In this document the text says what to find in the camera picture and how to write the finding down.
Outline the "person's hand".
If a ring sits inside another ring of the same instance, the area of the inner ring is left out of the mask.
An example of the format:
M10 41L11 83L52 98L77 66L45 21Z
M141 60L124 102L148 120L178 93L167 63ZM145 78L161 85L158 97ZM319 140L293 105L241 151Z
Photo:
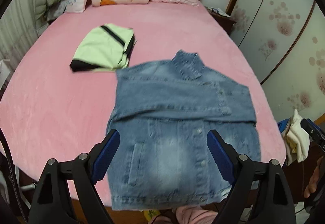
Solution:
M310 178L309 184L305 189L304 198L308 198L311 194L315 193L315 191L317 190L317 184L320 178L320 166L322 164L323 158L324 156L322 156L317 160L317 166L313 172L312 177Z

